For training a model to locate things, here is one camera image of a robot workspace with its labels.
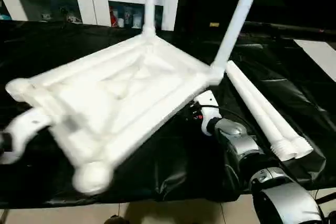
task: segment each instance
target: tiled floor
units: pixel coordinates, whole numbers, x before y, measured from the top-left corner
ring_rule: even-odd
[[[335,192],[336,188],[319,190],[317,198]],[[325,215],[336,210],[336,200],[321,205]],[[251,195],[236,202],[215,203],[207,200],[172,202],[140,201],[124,204],[91,205],[53,209],[11,210],[7,224],[103,224],[112,215],[121,215],[131,224],[258,224]]]
[[[327,75],[336,81],[336,44],[327,44],[322,41],[295,40],[304,51],[313,59]]]

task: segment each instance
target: white rod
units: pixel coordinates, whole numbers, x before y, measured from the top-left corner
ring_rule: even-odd
[[[229,61],[232,71],[244,82],[249,92],[260,104],[262,109],[267,113],[280,133],[288,139],[299,137],[299,134],[289,125],[282,115],[273,107],[273,105],[264,97],[264,95],[253,85],[253,83],[244,75],[233,61]]]
[[[264,95],[253,85],[253,83],[244,75],[244,73],[236,66],[233,61],[228,62],[231,71],[244,83],[252,96],[256,99],[262,109],[266,112],[280,133],[292,141],[297,148],[297,158],[306,156],[313,151],[313,148],[302,136],[300,136],[290,124],[282,117],[282,115],[273,107],[273,105],[264,97]]]
[[[253,97],[251,92],[244,86],[243,81],[235,74],[232,64],[230,63],[233,62],[229,61],[226,66],[227,76],[271,144],[272,151],[281,161],[286,161],[295,157],[297,152],[294,146],[290,143],[290,141],[283,137],[278,128],[274,125],[273,121]]]
[[[155,35],[155,0],[145,2],[145,21],[143,25],[145,34]]]
[[[232,49],[237,41],[238,35],[243,27],[247,14],[251,8],[253,0],[239,0],[230,24],[226,30],[224,39],[221,43],[217,56],[212,63],[213,67],[225,70]]]

